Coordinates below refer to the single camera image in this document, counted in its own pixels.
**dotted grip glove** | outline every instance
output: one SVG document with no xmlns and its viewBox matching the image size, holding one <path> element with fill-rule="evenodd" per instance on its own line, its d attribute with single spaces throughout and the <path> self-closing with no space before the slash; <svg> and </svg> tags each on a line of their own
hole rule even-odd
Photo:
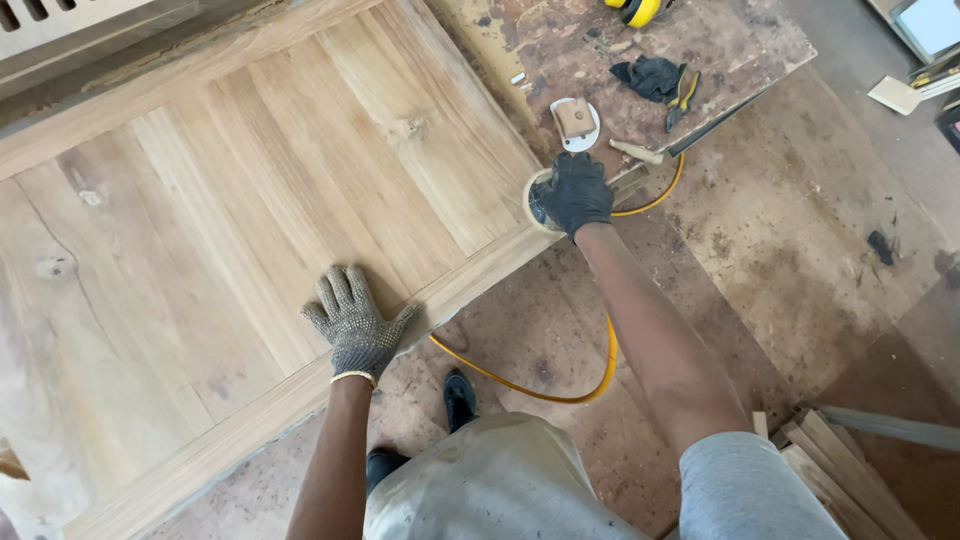
<svg viewBox="0 0 960 540">
<path fill-rule="evenodd" d="M 541 195 L 543 208 L 564 228 L 570 240 L 587 223 L 610 223 L 613 190 L 604 182 L 604 166 L 581 152 L 561 153 L 553 160 L 553 178 L 549 191 Z"/>
<path fill-rule="evenodd" d="M 400 338 L 420 315 L 410 305 L 393 321 L 384 321 L 373 302 L 363 271 L 356 265 L 343 270 L 331 266 L 317 281 L 323 305 L 310 303 L 300 310 L 333 347 L 333 379 L 348 375 L 367 378 L 373 387 L 396 355 Z"/>
</svg>

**yellow air hose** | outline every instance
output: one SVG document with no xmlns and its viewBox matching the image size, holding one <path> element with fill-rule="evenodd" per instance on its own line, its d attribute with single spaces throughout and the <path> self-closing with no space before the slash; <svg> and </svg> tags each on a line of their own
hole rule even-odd
<svg viewBox="0 0 960 540">
<path fill-rule="evenodd" d="M 670 185 L 663 191 L 663 193 L 660 194 L 659 197 L 654 199 L 650 204 L 644 205 L 638 209 L 614 212 L 612 215 L 614 216 L 633 215 L 635 213 L 641 213 L 643 211 L 649 210 L 655 207 L 656 205 L 662 203 L 663 199 L 666 199 L 666 196 L 669 195 L 671 191 L 673 191 L 674 187 L 677 186 L 677 181 L 680 179 L 680 174 L 683 171 L 684 171 L 684 154 L 681 153 L 680 159 L 677 161 L 677 172 L 676 174 L 673 175 L 673 182 L 670 183 Z M 520 386 L 518 384 L 514 384 L 498 376 L 495 373 L 491 373 L 490 371 L 487 371 L 486 369 L 476 365 L 475 363 L 467 360 L 466 358 L 458 355 L 457 353 L 454 353 L 452 349 L 447 347 L 440 339 L 437 338 L 436 334 L 431 333 L 430 339 L 434 343 L 436 343 L 438 346 L 440 346 L 441 349 L 443 349 L 444 351 L 447 351 L 458 360 L 464 362 L 466 365 L 470 366 L 471 368 L 479 371 L 480 373 L 486 375 L 487 377 L 490 377 L 493 380 L 496 380 L 497 382 L 505 386 L 509 386 L 510 388 L 513 388 L 517 392 L 523 392 L 524 394 L 537 398 L 539 400 L 545 400 L 548 402 L 554 402 L 558 404 L 575 405 L 575 404 L 585 404 L 600 397 L 601 394 L 607 391 L 607 387 L 610 386 L 610 381 L 613 380 L 613 372 L 616 371 L 616 355 L 617 355 L 617 351 L 619 350 L 619 343 L 616 340 L 616 333 L 613 331 L 613 323 L 610 321 L 610 315 L 607 315 L 607 336 L 609 338 L 610 345 L 607 347 L 607 369 L 603 372 L 603 379 L 600 380 L 600 383 L 597 384 L 596 388 L 591 390 L 589 393 L 584 394 L 583 396 L 580 396 L 577 398 L 561 398 L 559 396 L 548 396 L 546 394 L 541 394 L 540 392 L 534 392 L 533 390 L 524 388 L 523 386 Z"/>
</svg>

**black shoe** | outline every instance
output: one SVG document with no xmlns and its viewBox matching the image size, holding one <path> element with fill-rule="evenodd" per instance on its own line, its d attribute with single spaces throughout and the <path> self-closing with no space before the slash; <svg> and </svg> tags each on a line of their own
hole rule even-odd
<svg viewBox="0 0 960 540">
<path fill-rule="evenodd" d="M 367 454 L 367 497 L 384 478 L 400 468 L 410 458 L 389 448 L 374 448 Z"/>
<path fill-rule="evenodd" d="M 473 386 L 464 372 L 457 368 L 446 374 L 444 378 L 444 404 L 446 404 L 446 421 L 450 426 L 450 433 L 465 426 L 469 421 L 479 418 L 477 412 L 477 398 L 473 393 Z"/>
</svg>

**pliers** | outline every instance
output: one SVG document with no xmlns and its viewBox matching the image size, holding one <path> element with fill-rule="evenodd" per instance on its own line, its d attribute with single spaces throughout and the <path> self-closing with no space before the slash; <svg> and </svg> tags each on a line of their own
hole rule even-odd
<svg viewBox="0 0 960 540">
<path fill-rule="evenodd" d="M 681 94 L 681 88 L 684 85 L 684 76 L 686 75 L 686 64 L 680 64 L 680 80 L 677 81 L 677 97 L 666 104 L 666 132 L 670 133 L 677 126 L 680 119 L 690 110 L 690 99 L 697 91 L 697 83 L 700 82 L 700 71 L 693 74 L 693 80 L 690 81 L 690 90 L 686 94 Z"/>
</svg>

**wrist band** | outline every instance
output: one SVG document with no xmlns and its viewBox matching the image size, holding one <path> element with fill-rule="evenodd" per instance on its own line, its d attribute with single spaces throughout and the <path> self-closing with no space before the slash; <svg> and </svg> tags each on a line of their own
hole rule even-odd
<svg viewBox="0 0 960 540">
<path fill-rule="evenodd" d="M 333 382 L 335 382 L 336 380 L 340 380 L 348 375 L 359 375 L 360 377 L 363 377 L 364 379 L 369 380 L 370 384 L 373 385 L 373 389 L 374 390 L 376 389 L 376 379 L 374 379 L 373 375 L 367 373 L 366 371 L 345 371 L 340 375 L 333 376 L 333 379 L 330 380 L 330 384 L 333 384 Z"/>
</svg>

